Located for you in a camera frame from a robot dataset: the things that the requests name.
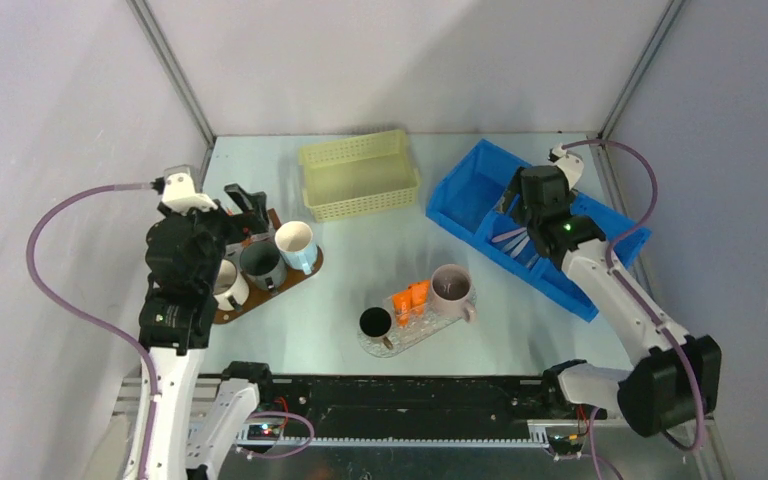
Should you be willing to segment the light blue mug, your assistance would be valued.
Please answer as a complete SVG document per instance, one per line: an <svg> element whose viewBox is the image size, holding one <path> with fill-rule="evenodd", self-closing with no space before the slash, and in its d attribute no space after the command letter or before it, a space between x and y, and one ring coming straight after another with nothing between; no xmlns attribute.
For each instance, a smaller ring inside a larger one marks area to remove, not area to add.
<svg viewBox="0 0 768 480"><path fill-rule="evenodd" d="M288 267L312 275L318 260L318 246L310 225L289 221L275 232L274 242Z"/></svg>

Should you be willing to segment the dark grey mug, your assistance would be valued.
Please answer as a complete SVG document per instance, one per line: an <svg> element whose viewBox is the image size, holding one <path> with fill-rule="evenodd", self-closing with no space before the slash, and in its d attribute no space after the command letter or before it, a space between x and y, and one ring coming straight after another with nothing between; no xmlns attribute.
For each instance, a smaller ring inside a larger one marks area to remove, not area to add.
<svg viewBox="0 0 768 480"><path fill-rule="evenodd" d="M245 247L239 257L239 266L258 289L270 295L277 294L287 278L285 261L276 245L269 240L253 242Z"/></svg>

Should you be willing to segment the light blue toothbrush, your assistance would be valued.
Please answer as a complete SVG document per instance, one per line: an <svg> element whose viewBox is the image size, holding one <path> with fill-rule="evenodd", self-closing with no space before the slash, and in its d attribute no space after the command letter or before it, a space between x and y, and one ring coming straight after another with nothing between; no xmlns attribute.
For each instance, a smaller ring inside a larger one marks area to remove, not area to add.
<svg viewBox="0 0 768 480"><path fill-rule="evenodd" d="M523 232L509 241L502 248L502 252L506 253L510 258L516 259L524 251L529 241L530 237L526 232Z"/></svg>

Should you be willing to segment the white ribbed mug black rim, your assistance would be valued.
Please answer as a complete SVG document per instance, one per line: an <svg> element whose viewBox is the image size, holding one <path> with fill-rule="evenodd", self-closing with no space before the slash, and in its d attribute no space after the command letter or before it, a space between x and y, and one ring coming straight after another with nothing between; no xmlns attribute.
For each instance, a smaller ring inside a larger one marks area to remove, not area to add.
<svg viewBox="0 0 768 480"><path fill-rule="evenodd" d="M213 288L220 311L241 311L250 294L248 283L236 265L223 259Z"/></svg>

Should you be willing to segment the pink mug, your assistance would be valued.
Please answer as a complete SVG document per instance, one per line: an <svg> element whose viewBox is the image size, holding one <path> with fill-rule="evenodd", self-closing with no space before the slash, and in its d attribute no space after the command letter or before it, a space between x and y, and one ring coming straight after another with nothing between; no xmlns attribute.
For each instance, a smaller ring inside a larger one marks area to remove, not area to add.
<svg viewBox="0 0 768 480"><path fill-rule="evenodd" d="M442 265L431 276L429 302L433 311L441 317L461 318L472 323L477 316L473 293L472 278L463 266Z"/></svg>

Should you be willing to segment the brown mug black inside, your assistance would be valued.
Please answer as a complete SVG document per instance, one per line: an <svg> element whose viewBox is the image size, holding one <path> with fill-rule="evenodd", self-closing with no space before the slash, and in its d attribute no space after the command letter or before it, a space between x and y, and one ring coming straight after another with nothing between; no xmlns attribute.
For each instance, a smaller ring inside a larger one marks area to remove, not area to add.
<svg viewBox="0 0 768 480"><path fill-rule="evenodd" d="M391 315L382 307L370 307L364 310L359 318L360 331L366 337L383 344L388 350L394 348L388 338L392 325Z"/></svg>

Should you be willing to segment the orange toothpaste tube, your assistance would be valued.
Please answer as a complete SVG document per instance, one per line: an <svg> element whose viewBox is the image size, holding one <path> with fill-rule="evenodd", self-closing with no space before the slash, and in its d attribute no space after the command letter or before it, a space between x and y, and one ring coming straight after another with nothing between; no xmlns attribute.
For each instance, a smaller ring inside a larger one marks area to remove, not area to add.
<svg viewBox="0 0 768 480"><path fill-rule="evenodd" d="M391 297L391 303L394 309L396 323L399 327L405 327L409 324L411 318L412 293L410 289L395 293Z"/></svg>
<svg viewBox="0 0 768 480"><path fill-rule="evenodd" d="M430 290L430 281L422 280L412 283L408 291L410 293L411 312L416 315L423 315L428 301Z"/></svg>

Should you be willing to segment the clear textured plastic box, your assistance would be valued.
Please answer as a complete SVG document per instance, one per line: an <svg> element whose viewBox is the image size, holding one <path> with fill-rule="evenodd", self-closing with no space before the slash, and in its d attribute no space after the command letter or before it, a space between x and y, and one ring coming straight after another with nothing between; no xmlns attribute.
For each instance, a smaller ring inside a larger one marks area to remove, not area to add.
<svg viewBox="0 0 768 480"><path fill-rule="evenodd" d="M410 284L406 289L389 297L398 331L407 328L414 320L425 314L431 291L431 281L423 280Z"/></svg>

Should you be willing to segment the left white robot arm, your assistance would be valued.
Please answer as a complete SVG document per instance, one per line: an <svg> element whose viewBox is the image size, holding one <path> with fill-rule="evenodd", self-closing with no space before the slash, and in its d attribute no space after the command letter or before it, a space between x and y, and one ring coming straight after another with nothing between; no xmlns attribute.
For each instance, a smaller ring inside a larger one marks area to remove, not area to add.
<svg viewBox="0 0 768 480"><path fill-rule="evenodd" d="M160 183L163 215L147 235L149 287L139 314L141 398L125 479L215 479L245 420L264 416L275 388L233 377L219 386L196 435L189 435L193 394L220 302L232 218L187 179Z"/></svg>

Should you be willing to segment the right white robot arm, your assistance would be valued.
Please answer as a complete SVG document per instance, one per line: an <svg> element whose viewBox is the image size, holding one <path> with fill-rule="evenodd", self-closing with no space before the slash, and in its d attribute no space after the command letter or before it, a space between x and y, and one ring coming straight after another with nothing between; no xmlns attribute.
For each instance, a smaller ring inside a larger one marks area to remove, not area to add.
<svg viewBox="0 0 768 480"><path fill-rule="evenodd" d="M548 259L596 306L620 340L632 370L568 361L547 371L545 411L566 418L581 404L618 412L638 435L651 437L693 420L697 435L716 406L722 350L694 337L639 286L603 230L574 214L567 175L557 166L520 167L503 212L525 227Z"/></svg>

